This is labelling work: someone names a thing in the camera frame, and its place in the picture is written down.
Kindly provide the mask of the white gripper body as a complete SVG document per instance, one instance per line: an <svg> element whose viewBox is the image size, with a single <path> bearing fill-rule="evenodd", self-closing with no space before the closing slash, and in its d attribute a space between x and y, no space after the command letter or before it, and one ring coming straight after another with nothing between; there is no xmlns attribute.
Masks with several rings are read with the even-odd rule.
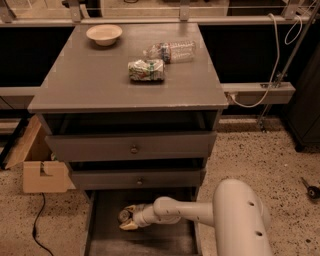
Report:
<svg viewBox="0 0 320 256"><path fill-rule="evenodd" d="M152 204L139 204L135 206L133 211L133 221L139 227L147 227L154 224L157 220L157 215L154 212Z"/></svg>

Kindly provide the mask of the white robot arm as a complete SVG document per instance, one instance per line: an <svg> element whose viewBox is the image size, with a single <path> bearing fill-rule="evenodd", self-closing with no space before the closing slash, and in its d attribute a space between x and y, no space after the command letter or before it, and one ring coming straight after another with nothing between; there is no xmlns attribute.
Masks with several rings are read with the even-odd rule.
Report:
<svg viewBox="0 0 320 256"><path fill-rule="evenodd" d="M221 181L210 203L159 197L151 204L127 206L118 215L120 228L126 231L182 219L213 227L219 256L273 256L267 236L269 210L240 180Z"/></svg>

